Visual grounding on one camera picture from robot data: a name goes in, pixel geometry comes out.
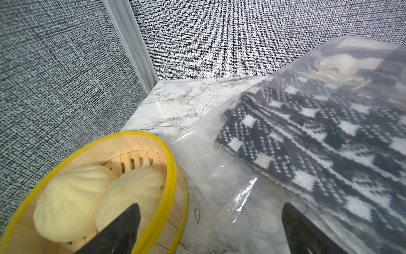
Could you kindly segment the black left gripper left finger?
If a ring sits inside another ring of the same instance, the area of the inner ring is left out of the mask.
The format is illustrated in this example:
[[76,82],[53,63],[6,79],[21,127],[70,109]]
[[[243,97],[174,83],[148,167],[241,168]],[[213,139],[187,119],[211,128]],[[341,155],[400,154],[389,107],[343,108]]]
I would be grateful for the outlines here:
[[134,203],[76,253],[130,254],[137,241],[140,221],[139,205]]

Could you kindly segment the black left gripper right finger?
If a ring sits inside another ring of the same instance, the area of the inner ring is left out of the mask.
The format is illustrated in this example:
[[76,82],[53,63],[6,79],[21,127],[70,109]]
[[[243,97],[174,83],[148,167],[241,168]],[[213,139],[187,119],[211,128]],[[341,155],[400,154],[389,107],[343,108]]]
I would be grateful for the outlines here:
[[282,223],[292,254],[346,253],[291,203],[283,206]]

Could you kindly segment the clear plastic vacuum bag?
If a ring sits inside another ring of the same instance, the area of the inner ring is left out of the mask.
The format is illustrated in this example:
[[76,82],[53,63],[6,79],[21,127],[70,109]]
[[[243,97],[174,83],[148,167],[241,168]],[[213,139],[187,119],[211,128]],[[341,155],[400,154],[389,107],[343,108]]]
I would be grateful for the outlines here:
[[[317,79],[299,70],[305,64],[305,55],[258,83],[284,71]],[[236,105],[241,94],[180,132],[169,143],[177,164],[185,170],[210,205],[211,221],[208,226],[223,242],[232,244],[241,253],[265,254],[286,250],[282,210],[285,203],[291,203],[347,253],[405,253],[406,247],[391,245],[376,232],[365,240],[357,229],[347,228],[329,212],[220,147],[215,140],[226,121],[224,112]]]

